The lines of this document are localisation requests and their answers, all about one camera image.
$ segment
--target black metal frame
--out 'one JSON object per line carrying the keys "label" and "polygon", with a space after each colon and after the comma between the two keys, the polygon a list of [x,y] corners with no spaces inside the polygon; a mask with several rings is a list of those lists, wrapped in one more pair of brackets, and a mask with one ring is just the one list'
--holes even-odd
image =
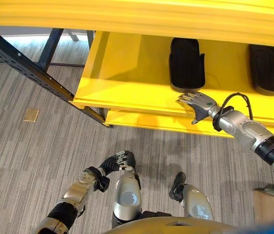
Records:
{"label": "black metal frame", "polygon": [[[47,40],[37,65],[0,36],[0,61],[11,66],[28,79],[70,104],[69,101],[73,100],[74,95],[47,74],[47,69],[50,65],[51,58],[54,55],[62,31],[63,29],[52,30],[51,36]],[[101,124],[105,122],[105,118],[90,107],[79,109],[72,104],[70,105]]]}
{"label": "black metal frame", "polygon": [[45,44],[43,52],[39,57],[37,65],[45,72],[47,72],[51,59],[54,56],[55,49],[57,48],[62,32],[63,28],[53,28],[51,30],[51,33]]}

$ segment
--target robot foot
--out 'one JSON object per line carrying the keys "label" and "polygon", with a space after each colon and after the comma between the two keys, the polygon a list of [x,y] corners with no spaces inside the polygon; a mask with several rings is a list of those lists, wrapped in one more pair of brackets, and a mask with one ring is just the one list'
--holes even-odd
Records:
{"label": "robot foot", "polygon": [[169,197],[175,201],[181,202],[183,200],[183,186],[185,183],[186,176],[183,172],[179,172],[176,175],[174,183],[169,191]]}

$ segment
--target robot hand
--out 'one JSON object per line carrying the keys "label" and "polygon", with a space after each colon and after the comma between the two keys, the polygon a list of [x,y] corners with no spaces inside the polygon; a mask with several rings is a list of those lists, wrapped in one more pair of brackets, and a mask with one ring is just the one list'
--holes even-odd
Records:
{"label": "robot hand", "polygon": [[134,168],[133,153],[121,151],[107,158],[100,167],[85,169],[32,233],[68,234],[75,219],[85,211],[89,195],[96,190],[105,192],[108,189],[110,179],[106,176],[119,170],[133,171]]}
{"label": "robot hand", "polygon": [[[230,95],[223,105],[235,95],[241,95],[250,106],[248,97],[240,93]],[[196,117],[192,124],[210,116],[217,131],[224,130],[234,136],[241,145],[253,150],[274,170],[274,135],[252,119],[251,109],[249,119],[243,113],[235,111],[232,106],[219,107],[215,100],[200,92],[183,94],[178,101],[194,109]]]}

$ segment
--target yellow shelf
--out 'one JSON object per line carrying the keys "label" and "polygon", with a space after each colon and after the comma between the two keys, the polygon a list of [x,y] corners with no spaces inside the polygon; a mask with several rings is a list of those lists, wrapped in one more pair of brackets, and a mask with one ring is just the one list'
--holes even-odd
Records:
{"label": "yellow shelf", "polygon": [[[169,86],[172,38],[97,32],[73,104],[133,112],[192,117],[191,108],[176,102]],[[274,126],[274,96],[257,93],[250,81],[248,45],[199,40],[205,53],[206,84],[201,92],[219,104],[233,92],[250,98],[254,118]],[[248,113],[241,97],[229,104]]]}
{"label": "yellow shelf", "polygon": [[[188,117],[175,117],[116,110],[109,110],[106,118],[106,123],[110,125],[160,129],[219,137],[232,137],[231,135],[226,134],[224,131],[217,132],[213,128],[210,118],[206,118],[204,121],[194,125],[191,124],[191,121],[192,118]],[[267,128],[274,134],[273,126],[267,126]]]}
{"label": "yellow shelf", "polygon": [[0,25],[274,46],[274,0],[0,0]]}

